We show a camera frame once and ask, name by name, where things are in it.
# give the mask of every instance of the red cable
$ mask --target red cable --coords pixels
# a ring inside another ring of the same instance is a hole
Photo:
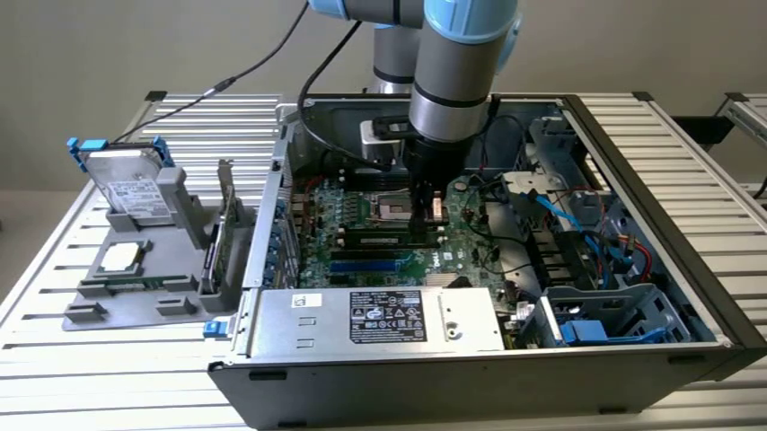
[[[628,238],[619,238],[619,241],[628,243]],[[644,269],[639,279],[640,281],[647,281],[647,276],[650,276],[650,270],[652,268],[652,254],[640,243],[636,242],[635,245],[636,249],[639,249],[644,255]]]

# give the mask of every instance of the power supply label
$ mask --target power supply label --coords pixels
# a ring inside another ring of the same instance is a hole
[[[113,200],[131,217],[164,217],[171,214],[155,181],[113,181],[108,186]]]
[[[350,293],[348,338],[355,344],[427,341],[419,290]]]

